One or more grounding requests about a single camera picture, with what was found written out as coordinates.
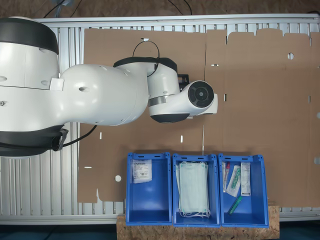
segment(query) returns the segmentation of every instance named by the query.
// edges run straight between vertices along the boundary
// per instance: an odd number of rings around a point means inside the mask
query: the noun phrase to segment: blue storage crate
[[[228,211],[236,201],[236,198],[226,192],[223,192],[224,181],[222,162],[225,162],[225,164],[230,162],[227,187],[231,179],[234,166],[241,166],[241,162],[250,163],[251,196],[243,196],[242,201],[231,215],[228,214]],[[221,225],[223,227],[268,228],[269,211],[264,157],[262,155],[224,156],[221,153],[218,155],[218,163]],[[241,186],[237,197],[239,196],[241,196]]]
[[[208,198],[209,209],[211,215],[209,218],[200,216],[183,217],[179,213],[179,191],[176,177],[176,165],[182,162],[206,162],[208,164]],[[211,155],[179,155],[172,156],[172,178],[173,178],[173,225],[175,227],[204,227],[204,228],[219,228],[220,227],[220,203],[219,203],[219,184],[218,184],[218,163],[217,156]]]
[[[151,160],[152,180],[133,183],[133,160]],[[129,153],[127,157],[126,215],[128,226],[172,225],[171,157]]]

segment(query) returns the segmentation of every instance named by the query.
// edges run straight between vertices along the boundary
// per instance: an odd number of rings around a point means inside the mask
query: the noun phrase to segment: white label
[[[223,192],[225,193],[227,190],[226,183],[225,183],[225,176],[226,176],[226,163],[222,162],[222,184],[223,184]]]
[[[251,196],[250,163],[241,163],[241,196]]]
[[[151,160],[133,160],[133,183],[146,183],[152,180]]]

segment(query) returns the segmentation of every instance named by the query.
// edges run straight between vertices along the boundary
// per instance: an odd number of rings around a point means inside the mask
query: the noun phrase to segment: face mask
[[[204,162],[182,162],[179,170],[176,169],[181,216],[210,216],[207,176],[208,165]]]

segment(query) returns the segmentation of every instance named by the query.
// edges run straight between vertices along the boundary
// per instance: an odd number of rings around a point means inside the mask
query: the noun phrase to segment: cardboard sheet
[[[205,121],[204,149],[262,154],[268,197],[282,207],[320,206],[315,35],[310,46],[306,34],[283,36],[277,29],[261,29],[256,36],[233,32],[227,42],[226,30],[207,33],[205,80],[219,95],[219,106],[218,118]]]
[[[131,57],[145,38],[158,46],[160,57],[170,58],[177,64],[178,73],[189,74],[190,81],[204,80],[206,35],[202,33],[86,29],[84,63],[113,66],[116,61]],[[152,43],[143,43],[134,56],[157,57],[158,51]],[[122,202],[126,198],[129,152],[182,153],[186,150],[200,154],[206,117],[210,116],[161,124],[149,116],[147,108],[131,124],[97,127],[80,142],[78,202],[96,203],[97,189],[102,201]],[[91,128],[81,124],[80,135]],[[120,182],[115,181],[117,175],[122,178]]]
[[[112,66],[132,56],[143,38],[190,81],[208,82],[218,94],[218,113],[160,124],[148,109],[133,123],[99,126],[80,142],[78,201],[123,201],[127,153],[264,156],[269,199],[281,207],[320,206],[320,34],[277,29],[204,33],[87,29],[84,63]],[[156,57],[151,43],[135,56]],[[91,125],[81,124],[81,135]],[[115,181],[120,175],[122,180]]]

